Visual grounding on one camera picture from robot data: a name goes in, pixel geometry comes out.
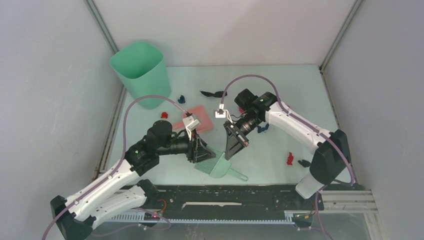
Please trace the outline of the mint green hand brush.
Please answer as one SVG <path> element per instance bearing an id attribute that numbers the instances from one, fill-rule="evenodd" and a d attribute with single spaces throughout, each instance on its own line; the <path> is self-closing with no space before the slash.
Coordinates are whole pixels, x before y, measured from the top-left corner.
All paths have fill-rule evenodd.
<path id="1" fill-rule="evenodd" d="M 225 152 L 214 147 L 210 147 L 210 149 L 215 153 L 215 158 L 196 163 L 194 165 L 196 170 L 203 172 L 211 178 L 215 179 L 220 179 L 229 175 L 243 182 L 247 182 L 249 180 L 248 176 L 232 168 L 232 161 L 226 160 Z"/>

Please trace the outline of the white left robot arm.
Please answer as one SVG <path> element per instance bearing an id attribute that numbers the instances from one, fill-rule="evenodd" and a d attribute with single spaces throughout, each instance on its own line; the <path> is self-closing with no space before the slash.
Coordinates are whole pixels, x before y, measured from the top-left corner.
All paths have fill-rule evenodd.
<path id="1" fill-rule="evenodd" d="M 213 159 L 216 153 L 199 134 L 173 131 L 172 124 L 156 121 L 104 175 L 68 197 L 50 201 L 52 216 L 66 240 L 84 240 L 106 220 L 127 210 L 153 208 L 159 191 L 141 177 L 160 163 L 160 156 L 184 154 L 190 163 Z"/>

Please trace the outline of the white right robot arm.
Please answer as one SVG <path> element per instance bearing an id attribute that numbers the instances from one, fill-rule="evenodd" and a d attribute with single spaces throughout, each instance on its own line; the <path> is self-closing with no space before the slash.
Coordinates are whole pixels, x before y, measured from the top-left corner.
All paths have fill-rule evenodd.
<path id="1" fill-rule="evenodd" d="M 348 169 L 351 181 L 355 181 L 348 138 L 342 130 L 329 131 L 311 123 L 284 102 L 279 102 L 271 92 L 257 96 L 244 89 L 234 102 L 243 110 L 243 114 L 236 122 L 228 119 L 223 125 L 226 131 L 226 160 L 248 147 L 247 135 L 263 122 L 285 131 L 313 155 L 309 172 L 290 196 L 295 208 L 308 206 L 311 196 L 331 184 L 344 169 Z"/>

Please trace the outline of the blue paper scrap centre right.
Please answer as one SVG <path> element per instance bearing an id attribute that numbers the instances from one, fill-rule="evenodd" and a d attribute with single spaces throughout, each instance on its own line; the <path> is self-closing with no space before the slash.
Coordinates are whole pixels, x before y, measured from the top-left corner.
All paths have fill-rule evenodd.
<path id="1" fill-rule="evenodd" d="M 258 134 L 263 133 L 263 132 L 267 131 L 269 129 L 269 127 L 270 127 L 269 123 L 265 124 L 264 126 L 258 125 L 257 126 L 257 133 Z"/>

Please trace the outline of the black paper scrap rear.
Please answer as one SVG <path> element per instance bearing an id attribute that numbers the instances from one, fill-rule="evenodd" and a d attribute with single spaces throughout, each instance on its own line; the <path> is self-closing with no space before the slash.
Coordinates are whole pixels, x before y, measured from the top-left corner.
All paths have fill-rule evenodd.
<path id="1" fill-rule="evenodd" d="M 200 93 L 208 98 L 222 98 L 223 96 L 227 96 L 228 93 L 225 91 L 216 91 L 216 92 L 209 92 L 209 91 L 200 91 Z"/>

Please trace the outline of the red paper scrap near bin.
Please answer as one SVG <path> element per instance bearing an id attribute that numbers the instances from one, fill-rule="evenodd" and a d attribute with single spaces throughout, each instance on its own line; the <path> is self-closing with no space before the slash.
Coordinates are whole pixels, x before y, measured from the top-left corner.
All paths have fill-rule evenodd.
<path id="1" fill-rule="evenodd" d="M 168 115 L 168 113 L 167 112 L 162 112 L 161 113 L 161 118 L 162 119 L 167 119 L 169 117 L 169 115 Z"/>

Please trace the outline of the blue paper scrap near bin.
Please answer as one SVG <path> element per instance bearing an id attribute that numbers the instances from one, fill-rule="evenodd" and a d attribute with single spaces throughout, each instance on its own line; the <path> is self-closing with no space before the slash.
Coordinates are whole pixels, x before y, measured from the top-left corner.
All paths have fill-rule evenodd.
<path id="1" fill-rule="evenodd" d="M 185 104 L 186 103 L 186 98 L 184 95 L 180 95 L 180 97 L 177 99 L 179 104 Z"/>

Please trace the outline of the red paper scrap front right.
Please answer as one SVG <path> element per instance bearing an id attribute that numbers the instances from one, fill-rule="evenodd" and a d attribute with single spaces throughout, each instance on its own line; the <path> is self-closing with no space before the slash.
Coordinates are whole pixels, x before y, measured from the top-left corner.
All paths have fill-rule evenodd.
<path id="1" fill-rule="evenodd" d="M 294 158 L 293 153 L 292 152 L 289 152 L 288 157 L 287 157 L 287 160 L 286 160 L 286 164 L 289 165 L 289 166 L 292 166 L 294 159 L 295 158 Z"/>

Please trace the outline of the dark paper scrap front right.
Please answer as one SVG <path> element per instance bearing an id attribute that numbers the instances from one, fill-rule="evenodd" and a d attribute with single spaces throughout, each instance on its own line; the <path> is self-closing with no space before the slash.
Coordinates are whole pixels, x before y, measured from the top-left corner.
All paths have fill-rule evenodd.
<path id="1" fill-rule="evenodd" d="M 309 168 L 311 166 L 311 162 L 305 159 L 298 160 L 297 162 L 304 168 Z"/>

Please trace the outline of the green plastic waste bin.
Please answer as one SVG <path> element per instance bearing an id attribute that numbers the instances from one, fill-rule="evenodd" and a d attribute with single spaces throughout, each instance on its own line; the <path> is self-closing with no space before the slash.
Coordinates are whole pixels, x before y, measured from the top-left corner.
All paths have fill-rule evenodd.
<path id="1" fill-rule="evenodd" d="M 109 64 L 133 99 L 147 95 L 171 95 L 164 55 L 149 42 L 129 44 L 113 55 Z"/>

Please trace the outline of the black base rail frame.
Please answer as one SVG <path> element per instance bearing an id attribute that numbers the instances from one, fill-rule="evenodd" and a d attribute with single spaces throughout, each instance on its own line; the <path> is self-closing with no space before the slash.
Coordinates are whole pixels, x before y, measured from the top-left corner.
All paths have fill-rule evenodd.
<path id="1" fill-rule="evenodd" d="M 164 210 L 164 217 L 211 218 L 272 216 L 322 211 L 322 197 L 304 199 L 293 184 L 273 185 L 157 185 L 158 194 L 142 205 Z"/>

